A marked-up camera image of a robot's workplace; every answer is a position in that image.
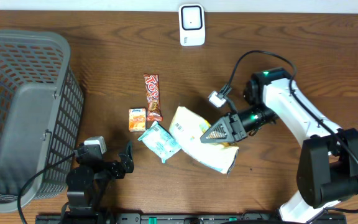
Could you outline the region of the orange tissue pack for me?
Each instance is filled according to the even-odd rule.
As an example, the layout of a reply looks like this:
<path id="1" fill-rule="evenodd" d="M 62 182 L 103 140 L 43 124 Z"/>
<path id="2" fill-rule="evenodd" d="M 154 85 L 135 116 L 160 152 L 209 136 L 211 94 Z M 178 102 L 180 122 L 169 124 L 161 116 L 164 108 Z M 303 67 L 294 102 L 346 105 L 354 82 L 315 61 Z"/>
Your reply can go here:
<path id="1" fill-rule="evenodd" d="M 129 131 L 142 132 L 146 130 L 146 109 L 129 109 Z"/>

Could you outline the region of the yellow snack chips bag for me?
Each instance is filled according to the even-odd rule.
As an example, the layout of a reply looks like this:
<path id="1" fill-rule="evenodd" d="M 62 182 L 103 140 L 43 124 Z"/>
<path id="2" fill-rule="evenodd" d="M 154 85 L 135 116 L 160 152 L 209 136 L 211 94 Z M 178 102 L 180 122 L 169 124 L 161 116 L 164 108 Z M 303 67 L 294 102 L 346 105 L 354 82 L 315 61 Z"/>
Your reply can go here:
<path id="1" fill-rule="evenodd" d="M 169 127 L 169 132 L 181 149 L 193 159 L 222 174 L 234 167 L 237 144 L 202 143 L 200 137 L 211 125 L 201 116 L 184 106 L 179 106 Z"/>

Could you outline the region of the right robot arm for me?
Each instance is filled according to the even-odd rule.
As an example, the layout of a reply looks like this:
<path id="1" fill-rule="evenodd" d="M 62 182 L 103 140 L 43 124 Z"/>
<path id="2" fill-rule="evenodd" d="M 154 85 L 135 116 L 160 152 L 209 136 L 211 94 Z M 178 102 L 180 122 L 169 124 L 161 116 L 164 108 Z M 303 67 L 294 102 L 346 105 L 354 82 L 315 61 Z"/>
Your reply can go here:
<path id="1" fill-rule="evenodd" d="M 234 143 L 263 125 L 283 121 L 301 146 L 298 190 L 278 209 L 281 220 L 312 223 L 340 202 L 358 195 L 358 131 L 342 129 L 298 89 L 284 68 L 253 73 L 244 90 L 246 110 L 220 117 L 202 143 Z"/>

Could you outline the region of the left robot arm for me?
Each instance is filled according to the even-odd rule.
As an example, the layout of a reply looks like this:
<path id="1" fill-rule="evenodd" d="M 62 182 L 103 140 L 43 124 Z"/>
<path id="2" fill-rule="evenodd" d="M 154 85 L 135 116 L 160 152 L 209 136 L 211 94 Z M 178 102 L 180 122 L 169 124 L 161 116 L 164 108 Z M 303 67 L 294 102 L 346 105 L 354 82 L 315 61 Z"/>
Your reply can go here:
<path id="1" fill-rule="evenodd" d="M 60 223 L 114 223 L 114 217 L 100 207 L 110 182 L 134 171 L 132 143 L 118 154 L 120 161 L 104 161 L 100 141 L 84 143 L 75 150 L 79 166 L 66 177 L 68 202 L 62 207 Z"/>

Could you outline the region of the mint green wipes packet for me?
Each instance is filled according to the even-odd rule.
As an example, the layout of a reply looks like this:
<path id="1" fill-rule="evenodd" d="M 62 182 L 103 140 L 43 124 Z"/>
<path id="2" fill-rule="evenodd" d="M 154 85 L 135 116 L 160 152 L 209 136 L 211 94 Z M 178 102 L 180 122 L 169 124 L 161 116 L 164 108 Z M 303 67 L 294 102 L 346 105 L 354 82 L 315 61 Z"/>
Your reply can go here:
<path id="1" fill-rule="evenodd" d="M 138 140 L 142 141 L 152 152 L 159 156 L 163 164 L 181 149 L 179 143 L 158 121 L 154 121 Z"/>

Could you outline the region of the red Top chocolate bar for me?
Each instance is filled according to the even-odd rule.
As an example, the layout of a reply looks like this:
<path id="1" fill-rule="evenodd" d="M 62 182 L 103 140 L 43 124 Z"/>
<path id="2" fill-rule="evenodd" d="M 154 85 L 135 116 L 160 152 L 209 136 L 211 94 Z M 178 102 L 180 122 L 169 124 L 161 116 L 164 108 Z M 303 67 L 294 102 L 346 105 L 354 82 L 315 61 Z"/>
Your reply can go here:
<path id="1" fill-rule="evenodd" d="M 163 121 L 160 106 L 160 88 L 157 74 L 144 74 L 147 98 L 147 121 Z"/>

